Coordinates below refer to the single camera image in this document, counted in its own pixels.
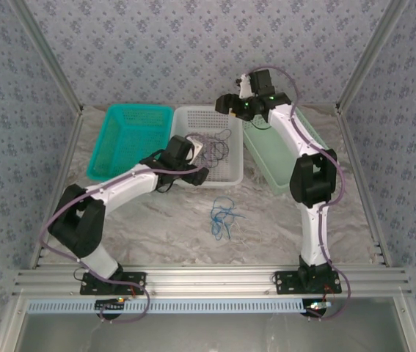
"blue string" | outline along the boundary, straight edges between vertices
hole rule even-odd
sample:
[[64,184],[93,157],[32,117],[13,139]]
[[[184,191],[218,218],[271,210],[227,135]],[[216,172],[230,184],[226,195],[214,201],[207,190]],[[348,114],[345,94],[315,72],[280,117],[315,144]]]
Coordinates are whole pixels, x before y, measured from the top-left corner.
[[[222,205],[216,205],[220,199],[227,200],[230,203],[230,206],[226,208]],[[234,223],[237,217],[245,219],[245,216],[234,214],[232,212],[235,208],[235,202],[229,197],[220,196],[214,200],[213,208],[211,209],[211,233],[216,241],[221,240],[224,233],[223,228],[225,228],[227,237],[230,239],[230,226]]]

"blue floral wallpaper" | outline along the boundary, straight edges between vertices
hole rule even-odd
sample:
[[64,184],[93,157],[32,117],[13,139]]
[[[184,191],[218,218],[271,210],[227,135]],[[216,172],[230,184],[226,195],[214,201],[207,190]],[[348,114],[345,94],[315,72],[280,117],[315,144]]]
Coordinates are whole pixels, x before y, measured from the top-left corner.
[[416,0],[346,112],[395,265],[416,298]]
[[266,63],[287,68],[303,102],[335,102],[389,0],[26,2],[79,100],[96,105],[212,103]]
[[29,264],[74,113],[0,0],[0,318]]

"black mounting plate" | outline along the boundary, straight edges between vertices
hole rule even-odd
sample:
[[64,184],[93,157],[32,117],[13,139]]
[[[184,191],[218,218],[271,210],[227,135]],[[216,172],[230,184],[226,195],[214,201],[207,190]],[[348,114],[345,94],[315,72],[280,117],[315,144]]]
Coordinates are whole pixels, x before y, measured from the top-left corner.
[[[330,292],[325,289],[325,286],[314,292],[307,290],[302,284],[297,271],[277,271],[274,273],[273,277],[276,285],[276,293],[278,295],[296,295],[305,293],[330,294]],[[340,277],[336,271],[331,271],[328,280],[324,284],[332,288],[333,293],[342,292]]]
[[[137,284],[146,285],[146,273],[123,272],[118,281],[134,282]],[[96,279],[92,274],[85,273],[81,282],[81,295],[83,296],[104,296],[104,295],[118,295],[118,296],[132,296],[133,292],[136,296],[142,296],[144,293],[139,288],[129,285],[112,285]]]

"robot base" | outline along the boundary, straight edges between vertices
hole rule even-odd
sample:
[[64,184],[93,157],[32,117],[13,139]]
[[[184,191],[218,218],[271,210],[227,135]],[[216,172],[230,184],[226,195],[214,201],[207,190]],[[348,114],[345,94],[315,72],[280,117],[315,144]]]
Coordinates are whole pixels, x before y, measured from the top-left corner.
[[[131,273],[131,272],[122,272],[120,277],[111,278],[118,281],[125,282],[134,282],[141,286],[146,285],[146,273]],[[81,283],[81,295],[83,296],[107,296],[107,295],[117,295],[117,296],[142,296],[144,293],[142,290],[136,287],[129,285],[112,285],[102,282],[99,279],[96,279],[92,274],[85,273],[82,277]]]
[[341,293],[340,277],[328,263],[308,266],[299,257],[300,266],[297,271],[277,271],[274,282],[278,295],[296,295],[303,293],[328,294],[327,287],[333,293]]

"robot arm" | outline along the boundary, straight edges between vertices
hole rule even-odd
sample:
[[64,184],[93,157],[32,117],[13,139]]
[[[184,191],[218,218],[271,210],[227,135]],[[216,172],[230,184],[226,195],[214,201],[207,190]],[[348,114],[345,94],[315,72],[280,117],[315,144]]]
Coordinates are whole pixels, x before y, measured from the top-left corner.
[[82,194],[95,189],[100,191],[67,209],[48,231],[92,271],[105,279],[120,279],[121,266],[101,243],[105,216],[140,195],[171,185],[177,178],[194,186],[202,184],[208,176],[208,169],[204,167],[185,175],[160,172],[197,169],[192,162],[201,149],[202,144],[194,139],[173,136],[165,150],[149,155],[123,175],[87,188],[76,184],[68,186],[56,211]]
[[[296,155],[290,190],[301,211],[303,236],[300,266],[296,274],[305,293],[319,292],[324,289],[324,285],[335,283],[337,278],[321,251],[318,233],[319,208],[331,200],[335,191],[337,170],[328,159],[311,147],[314,145],[322,149],[294,114],[292,119],[303,136],[299,135],[291,119],[291,100],[285,93],[275,92],[268,70],[242,75],[237,83],[240,86],[239,95],[227,94],[219,97],[216,110],[244,121],[252,121],[255,116],[261,115]],[[326,152],[336,160],[335,151]],[[326,245],[327,209],[325,207],[321,215],[324,249],[329,257]],[[288,289],[291,293],[298,293],[293,285]]]

